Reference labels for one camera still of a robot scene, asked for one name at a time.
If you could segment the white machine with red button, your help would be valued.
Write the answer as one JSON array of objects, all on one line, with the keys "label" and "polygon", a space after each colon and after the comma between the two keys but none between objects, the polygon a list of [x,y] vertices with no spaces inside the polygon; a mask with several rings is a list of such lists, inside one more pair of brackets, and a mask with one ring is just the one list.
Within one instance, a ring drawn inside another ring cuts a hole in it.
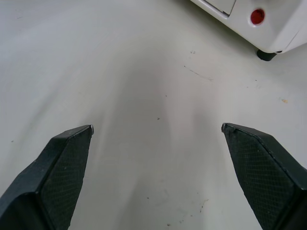
[{"label": "white machine with red button", "polygon": [[[307,43],[307,0],[190,0],[266,53],[285,53]],[[265,19],[253,25],[255,9]]]}]

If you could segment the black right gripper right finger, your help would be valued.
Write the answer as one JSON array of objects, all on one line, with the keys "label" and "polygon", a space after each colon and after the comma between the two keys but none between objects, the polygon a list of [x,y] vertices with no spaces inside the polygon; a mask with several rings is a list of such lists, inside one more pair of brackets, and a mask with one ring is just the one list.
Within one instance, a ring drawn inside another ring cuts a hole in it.
[{"label": "black right gripper right finger", "polygon": [[221,131],[262,230],[307,230],[307,169],[269,134],[231,123]]}]

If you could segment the black rubber foot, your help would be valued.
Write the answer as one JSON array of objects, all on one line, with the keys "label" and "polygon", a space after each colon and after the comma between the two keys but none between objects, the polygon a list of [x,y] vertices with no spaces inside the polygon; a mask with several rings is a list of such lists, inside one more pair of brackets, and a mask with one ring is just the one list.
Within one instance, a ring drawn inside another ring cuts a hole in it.
[{"label": "black rubber foot", "polygon": [[263,61],[271,61],[277,55],[277,53],[266,53],[259,49],[257,50],[256,54],[257,57]]}]

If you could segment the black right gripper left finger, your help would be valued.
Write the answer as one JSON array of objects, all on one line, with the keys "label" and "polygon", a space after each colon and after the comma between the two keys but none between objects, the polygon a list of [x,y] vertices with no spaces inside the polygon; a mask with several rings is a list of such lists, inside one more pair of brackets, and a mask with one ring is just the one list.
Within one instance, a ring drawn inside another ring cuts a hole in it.
[{"label": "black right gripper left finger", "polygon": [[84,125],[47,143],[0,197],[0,230],[68,230],[93,134]]}]

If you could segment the dark red round button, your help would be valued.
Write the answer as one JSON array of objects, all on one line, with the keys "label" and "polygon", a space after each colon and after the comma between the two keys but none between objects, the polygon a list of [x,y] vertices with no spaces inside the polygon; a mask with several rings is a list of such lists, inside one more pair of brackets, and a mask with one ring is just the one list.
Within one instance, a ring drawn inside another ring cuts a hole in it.
[{"label": "dark red round button", "polygon": [[250,21],[253,25],[261,24],[265,19],[265,11],[263,9],[255,9],[250,15]]}]

